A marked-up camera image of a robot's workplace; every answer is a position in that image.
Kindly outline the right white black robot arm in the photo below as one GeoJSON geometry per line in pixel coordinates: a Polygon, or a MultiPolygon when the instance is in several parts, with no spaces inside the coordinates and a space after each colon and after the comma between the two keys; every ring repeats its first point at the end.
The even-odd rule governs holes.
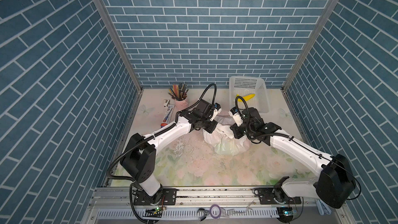
{"type": "Polygon", "coordinates": [[[314,173],[312,179],[281,179],[275,186],[277,194],[320,199],[332,208],[341,208],[351,199],[353,191],[360,188],[345,156],[322,152],[289,135],[277,124],[265,123],[253,107],[246,110],[233,107],[229,115],[235,121],[231,130],[236,138],[246,136],[255,143],[263,142],[279,149],[314,173]]]}

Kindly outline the white plastic bag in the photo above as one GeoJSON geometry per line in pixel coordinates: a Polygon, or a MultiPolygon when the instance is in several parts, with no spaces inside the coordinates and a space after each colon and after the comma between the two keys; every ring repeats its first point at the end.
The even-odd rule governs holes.
{"type": "Polygon", "coordinates": [[[236,156],[249,150],[251,146],[250,140],[245,136],[236,139],[231,125],[235,123],[232,117],[217,116],[215,121],[218,122],[212,133],[203,130],[204,141],[214,150],[215,153],[225,156],[236,156]]]}

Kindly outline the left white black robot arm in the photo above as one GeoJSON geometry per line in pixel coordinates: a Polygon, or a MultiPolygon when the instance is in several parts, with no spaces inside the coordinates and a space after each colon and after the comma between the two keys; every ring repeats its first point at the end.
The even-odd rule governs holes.
{"type": "Polygon", "coordinates": [[[194,130],[212,133],[218,124],[215,117],[220,112],[220,104],[199,100],[191,110],[179,111],[173,123],[155,133],[145,136],[136,133],[130,137],[124,151],[126,155],[119,163],[133,178],[136,187],[140,186],[138,196],[144,199],[144,204],[157,204],[163,198],[163,186],[154,176],[157,154],[171,142],[194,130]]]}

